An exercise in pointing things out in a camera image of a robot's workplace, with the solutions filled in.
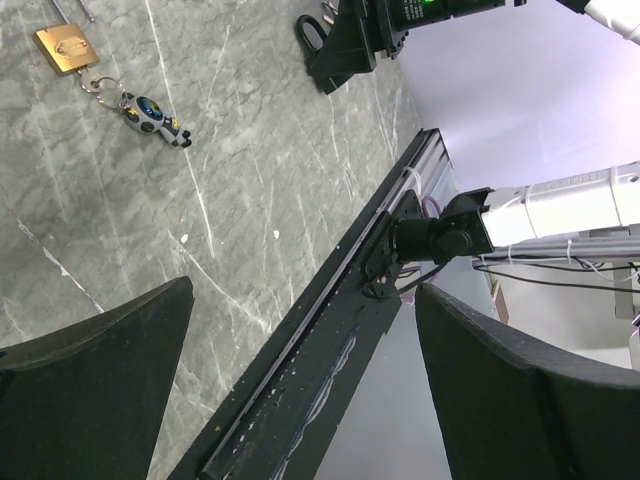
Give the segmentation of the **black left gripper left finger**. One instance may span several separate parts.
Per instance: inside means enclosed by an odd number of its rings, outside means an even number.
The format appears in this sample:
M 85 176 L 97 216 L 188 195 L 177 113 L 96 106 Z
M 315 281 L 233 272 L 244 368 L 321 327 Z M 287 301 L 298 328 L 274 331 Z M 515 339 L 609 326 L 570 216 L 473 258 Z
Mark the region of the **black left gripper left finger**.
M 179 277 L 2 349 L 2 478 L 146 478 L 193 304 Z

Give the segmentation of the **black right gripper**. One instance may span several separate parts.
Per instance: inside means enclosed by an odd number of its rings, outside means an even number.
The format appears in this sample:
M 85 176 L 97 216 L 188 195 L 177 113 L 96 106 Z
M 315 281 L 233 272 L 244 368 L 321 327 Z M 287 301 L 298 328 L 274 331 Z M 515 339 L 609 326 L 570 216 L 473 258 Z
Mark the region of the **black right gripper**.
M 375 55 L 395 58 L 409 31 L 446 20 L 484 13 L 506 1 L 321 1 L 325 32 L 308 18 L 322 45 L 309 45 L 308 74 L 330 95 L 354 75 L 372 72 Z

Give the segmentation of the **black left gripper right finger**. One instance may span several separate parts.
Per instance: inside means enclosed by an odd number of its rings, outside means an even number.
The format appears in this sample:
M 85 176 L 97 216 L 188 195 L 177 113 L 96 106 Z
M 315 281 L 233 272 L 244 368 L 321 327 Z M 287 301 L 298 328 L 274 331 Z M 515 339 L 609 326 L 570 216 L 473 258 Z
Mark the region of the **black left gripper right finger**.
M 455 479 L 636 479 L 639 374 L 488 317 L 433 285 L 416 323 Z

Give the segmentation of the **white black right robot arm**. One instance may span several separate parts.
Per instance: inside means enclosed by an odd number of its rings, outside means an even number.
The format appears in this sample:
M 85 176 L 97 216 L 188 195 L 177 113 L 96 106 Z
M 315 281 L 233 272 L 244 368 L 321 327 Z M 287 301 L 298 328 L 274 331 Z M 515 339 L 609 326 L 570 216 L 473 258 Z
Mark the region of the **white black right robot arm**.
M 331 94 L 354 75 L 370 73 L 375 56 L 396 58 L 418 27 L 504 7 L 502 1 L 324 2 L 329 28 L 300 16 L 295 32 L 316 87 Z M 372 252 L 363 294 L 385 300 L 404 294 L 393 286 L 403 265 L 435 267 L 408 284 L 413 289 L 456 257 L 482 257 L 501 247 L 555 235 L 628 227 L 639 221 L 639 165 L 613 166 L 545 183 L 482 188 L 456 195 L 435 217 L 420 213 L 393 221 Z

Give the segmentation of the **black padlock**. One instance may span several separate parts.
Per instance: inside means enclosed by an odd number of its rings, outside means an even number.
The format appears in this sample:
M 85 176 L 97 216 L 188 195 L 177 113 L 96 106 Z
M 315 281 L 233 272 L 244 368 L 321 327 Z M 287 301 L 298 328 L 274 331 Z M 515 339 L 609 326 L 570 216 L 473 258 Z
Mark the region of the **black padlock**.
M 319 21 L 307 14 L 297 18 L 294 32 L 303 50 L 308 54 L 317 54 L 328 38 Z

